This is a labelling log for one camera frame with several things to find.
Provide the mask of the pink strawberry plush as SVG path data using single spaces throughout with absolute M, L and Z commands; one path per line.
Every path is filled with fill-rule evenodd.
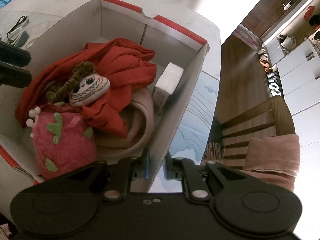
M 93 128 L 85 124 L 80 109 L 62 102 L 35 107 L 26 124 L 31 128 L 37 166 L 44 179 L 96 161 Z

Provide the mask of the white wall cabinet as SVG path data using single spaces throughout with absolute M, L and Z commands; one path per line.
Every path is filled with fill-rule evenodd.
M 300 146 L 319 142 L 319 48 L 306 39 L 276 69 Z

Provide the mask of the pink scarf on chair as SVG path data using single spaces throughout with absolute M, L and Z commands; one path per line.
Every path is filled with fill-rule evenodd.
M 294 191 L 299 167 L 299 136 L 287 134 L 250 139 L 244 165 L 234 168 L 267 183 Z

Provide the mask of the red cloth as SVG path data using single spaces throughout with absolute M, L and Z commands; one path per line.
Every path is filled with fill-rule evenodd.
M 155 52 L 124 38 L 107 43 L 87 43 L 83 50 L 69 55 L 44 68 L 24 90 L 15 116 L 26 126 L 28 112 L 44 105 L 44 90 L 51 81 L 68 81 L 77 64 L 94 64 L 99 75 L 109 79 L 111 85 L 105 95 L 88 106 L 80 108 L 88 126 L 120 138 L 127 137 L 127 125 L 120 116 L 131 102 L 132 91 L 152 84 L 156 77 L 156 64 L 151 62 Z

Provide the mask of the blue patterned table mat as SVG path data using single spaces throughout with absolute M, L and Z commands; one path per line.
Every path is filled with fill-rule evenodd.
M 199 164 L 206 149 L 219 92 L 219 81 L 200 72 L 189 103 L 169 147 L 172 157 Z

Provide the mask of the wooden chair near cabinet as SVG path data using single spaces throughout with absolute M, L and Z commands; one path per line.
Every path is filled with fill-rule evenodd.
M 295 132 L 285 100 L 276 95 L 225 122 L 214 119 L 202 162 L 213 160 L 241 170 L 250 139 Z

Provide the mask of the pink knitted hat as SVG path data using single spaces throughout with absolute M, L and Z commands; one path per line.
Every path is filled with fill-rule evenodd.
M 118 159 L 136 154 L 143 149 L 152 137 L 155 126 L 153 101 L 147 88 L 134 90 L 130 104 L 120 112 L 127 124 L 127 137 L 97 133 L 98 157 Z

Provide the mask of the row of shoes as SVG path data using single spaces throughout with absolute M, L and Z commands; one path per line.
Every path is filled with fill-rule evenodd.
M 272 67 L 270 61 L 269 61 L 269 55 L 267 54 L 267 51 L 264 48 L 261 48 L 258 51 L 259 55 L 259 62 L 262 65 L 267 78 L 267 86 L 270 91 L 271 96 L 279 95 L 283 97 L 283 89 L 280 81 L 280 76 L 278 74 L 278 71 L 276 69 L 276 66 L 274 68 Z

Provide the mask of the cartoon face doll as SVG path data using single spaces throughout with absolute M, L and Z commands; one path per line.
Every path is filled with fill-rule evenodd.
M 95 72 L 93 63 L 82 62 L 64 85 L 52 85 L 46 97 L 50 103 L 67 102 L 73 107 L 83 107 L 105 95 L 110 86 L 109 79 Z

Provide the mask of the brown wooden door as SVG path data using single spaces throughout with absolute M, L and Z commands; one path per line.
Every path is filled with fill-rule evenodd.
M 289 10 L 284 6 L 289 5 L 293 9 L 301 0 L 260 0 L 245 17 L 241 24 L 258 38 L 263 37 L 273 26 L 287 15 Z

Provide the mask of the red and white cardboard box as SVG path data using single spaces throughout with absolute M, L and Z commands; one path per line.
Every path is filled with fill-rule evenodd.
M 147 18 L 142 8 L 120 0 L 91 0 L 59 20 L 30 47 L 31 62 L 26 70 L 32 76 L 51 63 L 84 48 L 87 42 L 107 42 L 127 38 L 156 53 L 153 62 L 162 71 L 168 63 L 183 68 L 177 89 L 164 113 L 157 118 L 151 138 L 149 180 L 135 183 L 135 189 L 148 190 L 159 171 L 187 109 L 208 53 L 209 45 L 189 28 L 163 16 Z M 29 131 L 14 116 L 22 90 L 1 86 L 1 193 L 13 196 L 41 181 Z

